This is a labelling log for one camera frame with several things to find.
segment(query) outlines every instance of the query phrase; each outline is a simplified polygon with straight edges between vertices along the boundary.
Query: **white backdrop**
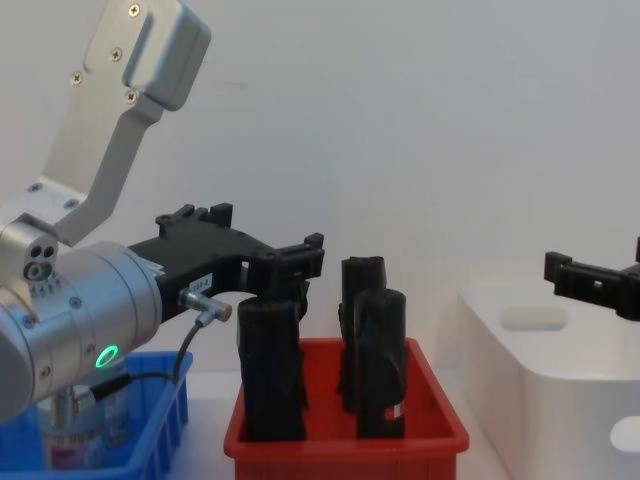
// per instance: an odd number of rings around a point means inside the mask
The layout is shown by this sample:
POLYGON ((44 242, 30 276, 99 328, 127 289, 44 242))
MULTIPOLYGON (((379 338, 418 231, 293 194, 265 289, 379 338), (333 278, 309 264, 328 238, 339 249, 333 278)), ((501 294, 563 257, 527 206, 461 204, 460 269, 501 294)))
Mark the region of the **white backdrop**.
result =
MULTIPOLYGON (((548 249, 632 262, 640 3, 189 3, 215 35, 197 85, 85 244, 154 236, 184 203, 233 203, 235 227, 274 246, 320 231, 303 333, 339 335, 342 258, 384 255, 439 364, 455 361, 459 286, 538 279, 548 249)), ((0 201, 42 168, 102 5, 2 2, 0 201)), ((149 348, 177 348, 191 321, 149 348)), ((235 322, 203 332, 196 367, 236 366, 235 338, 235 322)))

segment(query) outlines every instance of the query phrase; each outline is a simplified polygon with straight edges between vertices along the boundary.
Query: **white plastic bin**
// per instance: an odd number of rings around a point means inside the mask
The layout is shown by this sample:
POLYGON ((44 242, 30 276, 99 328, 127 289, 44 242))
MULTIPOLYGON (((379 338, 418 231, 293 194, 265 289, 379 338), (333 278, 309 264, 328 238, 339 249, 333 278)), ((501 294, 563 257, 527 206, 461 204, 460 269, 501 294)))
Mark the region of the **white plastic bin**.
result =
POLYGON ((542 282, 459 303, 465 392, 515 480, 640 478, 640 323, 542 282))

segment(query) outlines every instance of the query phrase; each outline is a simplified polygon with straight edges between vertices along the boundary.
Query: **box handle hole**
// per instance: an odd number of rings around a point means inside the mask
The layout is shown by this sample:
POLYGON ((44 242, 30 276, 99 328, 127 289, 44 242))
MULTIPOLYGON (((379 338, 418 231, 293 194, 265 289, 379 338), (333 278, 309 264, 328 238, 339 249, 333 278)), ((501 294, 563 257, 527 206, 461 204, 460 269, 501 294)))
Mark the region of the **box handle hole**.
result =
POLYGON ((627 417, 611 430, 611 444, 624 453, 640 453, 640 417, 627 417))
POLYGON ((500 324, 515 332, 556 332, 569 324, 569 315, 558 307, 511 307, 502 312, 500 324))

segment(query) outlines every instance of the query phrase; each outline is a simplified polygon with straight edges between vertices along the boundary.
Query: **black cylinder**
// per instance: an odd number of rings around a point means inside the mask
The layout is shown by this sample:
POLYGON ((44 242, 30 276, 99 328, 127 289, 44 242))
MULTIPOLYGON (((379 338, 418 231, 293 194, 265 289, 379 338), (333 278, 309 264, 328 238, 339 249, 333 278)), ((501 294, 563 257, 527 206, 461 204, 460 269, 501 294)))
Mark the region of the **black cylinder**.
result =
POLYGON ((368 289, 384 289, 387 274, 382 257, 351 257, 342 262, 342 304, 339 309, 340 329, 345 343, 342 353, 339 391, 343 407, 355 413, 355 340, 354 305, 359 293, 368 289))
POLYGON ((356 299, 356 423, 359 438, 404 437, 405 309, 405 296, 394 290, 368 290, 356 299))
POLYGON ((240 362, 249 442, 305 439, 299 313, 293 302, 238 307, 240 362))

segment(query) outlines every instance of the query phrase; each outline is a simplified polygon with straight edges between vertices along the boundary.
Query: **black plastic part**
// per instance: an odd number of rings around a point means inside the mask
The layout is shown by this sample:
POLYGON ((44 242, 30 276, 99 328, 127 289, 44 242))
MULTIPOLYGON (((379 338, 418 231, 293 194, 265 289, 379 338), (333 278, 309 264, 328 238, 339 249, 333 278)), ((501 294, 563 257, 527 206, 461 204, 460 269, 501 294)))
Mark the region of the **black plastic part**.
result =
POLYGON ((140 257, 162 266, 156 281, 160 288, 163 321, 182 313, 178 295, 193 282, 209 286, 211 297, 239 291, 263 300, 291 300, 307 310, 307 280, 319 277, 324 260, 324 237, 314 234, 304 243, 272 248, 249 235, 233 230, 233 207, 221 204, 210 209, 186 205, 174 214, 156 219, 160 235, 133 245, 140 257))
POLYGON ((406 298, 368 290, 356 299, 356 424, 359 438, 402 438, 407 389, 406 298))
POLYGON ((238 352, 250 442, 306 437, 299 320, 293 302, 252 298, 238 307, 238 352))
POLYGON ((119 392, 132 382, 132 377, 128 373, 124 373, 108 382, 101 383, 91 387, 91 393, 96 402, 101 402, 105 398, 119 392))
POLYGON ((342 353, 339 392, 343 408, 355 413, 355 340, 354 307, 359 293, 368 289, 382 290, 387 274, 382 257, 351 257, 342 262, 342 303, 338 310, 340 330, 345 343, 342 353))
POLYGON ((625 270, 586 265, 571 257, 549 252, 544 278, 555 285, 556 295, 612 308, 618 316, 640 321, 640 266, 625 270))

